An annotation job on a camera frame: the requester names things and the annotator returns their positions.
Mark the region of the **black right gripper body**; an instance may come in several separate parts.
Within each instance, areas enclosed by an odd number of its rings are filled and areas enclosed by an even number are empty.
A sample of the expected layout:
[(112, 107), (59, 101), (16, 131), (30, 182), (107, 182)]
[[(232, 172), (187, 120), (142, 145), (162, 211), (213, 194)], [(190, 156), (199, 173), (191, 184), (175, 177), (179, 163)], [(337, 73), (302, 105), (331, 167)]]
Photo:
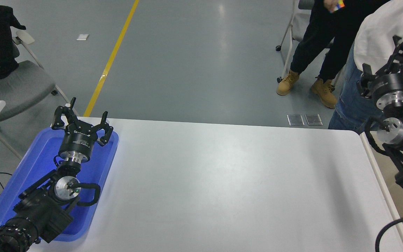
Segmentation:
[(403, 102), (403, 73), (371, 75), (368, 88), (373, 102)]

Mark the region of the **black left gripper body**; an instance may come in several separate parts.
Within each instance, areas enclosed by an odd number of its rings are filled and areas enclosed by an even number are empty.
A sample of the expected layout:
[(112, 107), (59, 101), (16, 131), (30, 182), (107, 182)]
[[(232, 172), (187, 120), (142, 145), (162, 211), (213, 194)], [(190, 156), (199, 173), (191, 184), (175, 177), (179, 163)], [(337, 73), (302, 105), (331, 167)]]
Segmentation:
[(88, 133), (88, 129), (81, 128), (80, 131), (75, 125), (67, 125), (65, 135), (59, 149), (59, 155), (64, 156), (68, 152), (81, 153), (84, 156), (91, 156), (94, 144), (98, 139), (96, 133)]

